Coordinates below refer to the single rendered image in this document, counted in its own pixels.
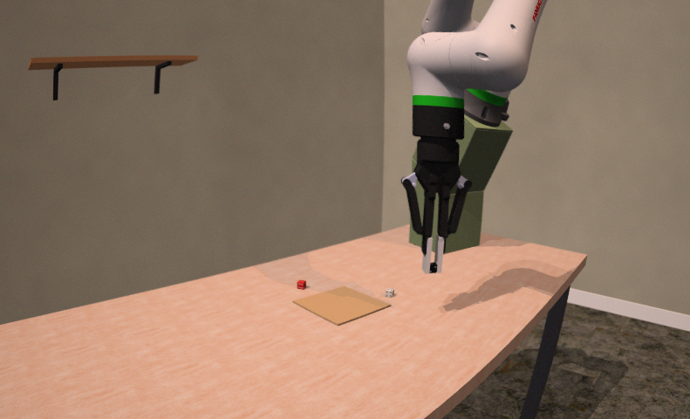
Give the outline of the tan square mat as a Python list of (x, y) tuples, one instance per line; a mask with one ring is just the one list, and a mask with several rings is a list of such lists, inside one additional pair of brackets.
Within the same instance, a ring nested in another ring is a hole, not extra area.
[(292, 300), (292, 303), (336, 326), (341, 326), (391, 306), (384, 301), (346, 286)]

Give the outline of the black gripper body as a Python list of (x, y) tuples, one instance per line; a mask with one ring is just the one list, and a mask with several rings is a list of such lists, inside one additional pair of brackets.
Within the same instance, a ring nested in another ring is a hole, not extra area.
[(459, 147), (458, 142), (417, 141), (417, 164), (413, 172), (426, 192), (431, 174), (437, 175), (436, 193), (443, 194), (445, 174), (451, 176), (450, 190), (459, 180)]

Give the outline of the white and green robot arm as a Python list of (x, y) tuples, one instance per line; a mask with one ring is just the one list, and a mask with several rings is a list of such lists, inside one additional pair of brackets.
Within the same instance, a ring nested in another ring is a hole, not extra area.
[(526, 77), (546, 2), (494, 0), (478, 23), (474, 0), (431, 1), (407, 53), (413, 136), (463, 140), (464, 114), (490, 127), (508, 120), (507, 98)]

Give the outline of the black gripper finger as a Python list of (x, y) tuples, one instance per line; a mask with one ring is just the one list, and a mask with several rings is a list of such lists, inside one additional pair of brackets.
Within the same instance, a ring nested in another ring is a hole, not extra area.
[(454, 203), (451, 209), (450, 217), (448, 219), (450, 184), (451, 176), (445, 174), (443, 176), (443, 194), (438, 193), (438, 234), (436, 234), (434, 254), (434, 262), (437, 264), (437, 273), (441, 273), (442, 269), (443, 254), (446, 249), (446, 239), (444, 238), (447, 238), (449, 234), (454, 234), (457, 231), (466, 195), (472, 186), (472, 182), (461, 175), (457, 182), (458, 188), (455, 193)]
[(423, 253), (423, 259), (422, 259), (422, 270), (425, 272), (425, 274), (429, 274), (430, 272), (430, 263), (431, 263), (431, 253), (432, 253), (432, 242), (433, 239), (431, 238), (432, 236), (432, 231), (433, 231), (433, 220), (434, 220), (434, 199), (436, 197), (436, 184), (437, 184), (437, 175), (431, 174), (429, 176), (429, 190), (426, 192), (424, 190), (424, 213), (423, 213), (423, 225), (421, 225), (421, 220), (420, 220), (420, 210), (419, 210), (419, 204), (418, 204), (418, 199), (415, 191), (416, 187), (416, 180), (418, 178), (415, 175), (415, 172), (408, 176), (407, 178), (403, 177), (401, 179), (401, 183), (403, 184), (404, 188), (406, 189), (406, 194), (407, 194), (407, 199), (408, 199), (408, 204), (409, 204), (409, 209), (410, 209), (410, 214), (411, 214), (411, 219), (412, 219), (412, 225), (413, 225), (413, 230), (419, 234), (422, 235), (422, 253)]

